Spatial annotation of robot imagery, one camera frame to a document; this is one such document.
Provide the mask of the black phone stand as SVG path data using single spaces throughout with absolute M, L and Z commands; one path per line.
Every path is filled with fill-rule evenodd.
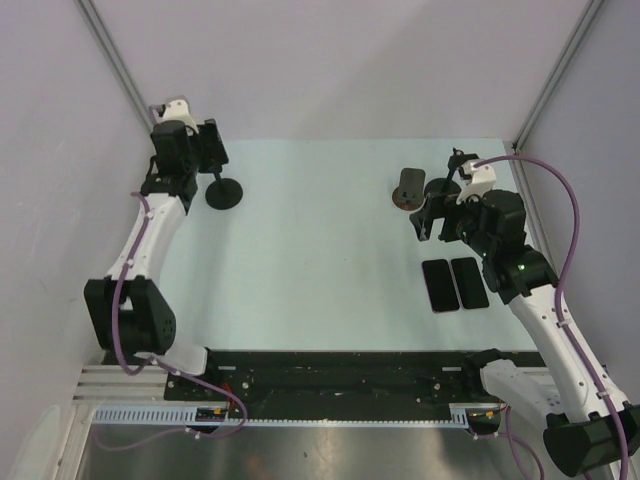
M 447 174 L 442 178 L 434 178 L 430 180 L 424 187 L 424 195 L 426 197 L 435 196 L 436 194 L 459 194 L 460 186 L 453 180 L 457 169 L 466 162 L 466 155 L 462 150 L 453 149 L 453 153 L 447 162 Z
M 200 166 L 202 174 L 212 174 L 214 181 L 205 191 L 205 201 L 209 207 L 215 210 L 229 210 L 238 205 L 243 198 L 241 184 L 228 177 L 223 177 L 222 172 L 225 163 L 207 162 Z

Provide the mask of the purple-edged phone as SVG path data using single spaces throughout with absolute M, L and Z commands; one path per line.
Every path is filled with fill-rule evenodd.
M 448 261 L 424 261 L 422 271 L 432 310 L 435 313 L 457 311 L 460 304 Z

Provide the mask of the black phone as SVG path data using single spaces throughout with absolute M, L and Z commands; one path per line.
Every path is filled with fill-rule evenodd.
M 477 261 L 472 257 L 455 258 L 451 260 L 451 268 L 463 308 L 488 308 L 490 303 Z

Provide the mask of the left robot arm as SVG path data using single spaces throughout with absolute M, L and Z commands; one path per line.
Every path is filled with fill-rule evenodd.
M 188 374 L 186 387 L 197 398 L 214 397 L 220 374 L 207 366 L 207 350 L 180 338 L 176 317 L 157 284 L 173 237 L 197 193 L 200 174 L 218 175 L 228 162 L 217 122 L 190 126 L 163 120 L 150 134 L 155 153 L 140 188 L 134 227 L 113 266 L 84 287 L 84 299 L 99 346 L 115 355 L 129 375 L 131 360 L 166 365 Z

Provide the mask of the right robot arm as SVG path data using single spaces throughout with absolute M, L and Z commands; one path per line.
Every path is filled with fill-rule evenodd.
M 627 477 L 639 448 L 639 408 L 599 365 L 559 292 L 557 275 L 527 244 L 520 195 L 491 190 L 465 200 L 458 190 L 429 192 L 410 216 L 419 240 L 430 238 L 437 219 L 443 222 L 440 240 L 461 241 L 480 257 L 488 289 L 524 326 L 555 386 L 545 388 L 497 351 L 487 351 L 461 376 L 463 393 L 473 401 L 498 397 L 536 426 L 564 475 L 619 463 L 620 476 Z

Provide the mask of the brown-based phone stand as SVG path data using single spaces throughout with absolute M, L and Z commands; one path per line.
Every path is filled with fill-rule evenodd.
M 398 186 L 392 193 L 393 204 L 404 211 L 415 211 L 424 203 L 426 173 L 422 169 L 405 167 L 401 170 Z

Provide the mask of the left aluminium frame post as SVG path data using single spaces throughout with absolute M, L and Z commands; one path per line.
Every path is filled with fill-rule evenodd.
M 110 29 L 104 20 L 97 4 L 92 0 L 75 0 L 74 5 L 85 22 L 90 34 L 97 43 L 107 66 L 115 77 L 125 100 L 132 108 L 134 115 L 145 131 L 145 138 L 152 145 L 150 134 L 153 128 L 149 105 L 145 100 L 138 83 L 126 64 Z

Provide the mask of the aluminium frame post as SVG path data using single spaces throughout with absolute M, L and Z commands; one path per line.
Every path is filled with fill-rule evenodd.
M 570 31 L 567 41 L 554 62 L 549 75 L 544 81 L 542 89 L 536 96 L 532 107 L 529 109 L 523 123 L 517 130 L 516 135 L 508 143 L 512 152 L 518 153 L 526 145 L 532 131 L 545 112 L 547 105 L 568 74 L 571 65 L 574 63 L 590 32 L 597 24 L 608 4 L 609 1 L 607 0 L 589 0 L 586 2 L 578 20 Z
M 104 20 L 97 4 L 92 0 L 75 0 L 74 5 L 85 22 L 90 34 L 97 43 L 107 66 L 115 77 L 125 100 L 132 108 L 134 115 L 145 131 L 145 138 L 152 145 L 150 134 L 153 128 L 149 105 L 145 100 L 138 83 L 126 64 L 110 29 Z

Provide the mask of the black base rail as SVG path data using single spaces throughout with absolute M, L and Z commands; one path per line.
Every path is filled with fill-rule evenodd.
M 420 410 L 489 404 L 470 367 L 471 351 L 212 351 L 204 380 L 227 386 L 249 417 L 416 419 Z

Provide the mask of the right aluminium frame post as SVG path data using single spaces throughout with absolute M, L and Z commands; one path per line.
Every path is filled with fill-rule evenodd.
M 508 143 L 512 152 L 518 153 L 526 145 L 532 131 L 545 112 L 547 105 L 568 74 L 571 65 L 574 63 L 590 32 L 597 24 L 608 4 L 609 1 L 607 0 L 589 0 L 586 2 L 578 20 L 570 31 L 567 41 L 554 62 L 549 75 L 544 81 L 542 89 L 536 96 L 532 107 L 529 109 L 523 123 L 517 130 L 516 135 Z

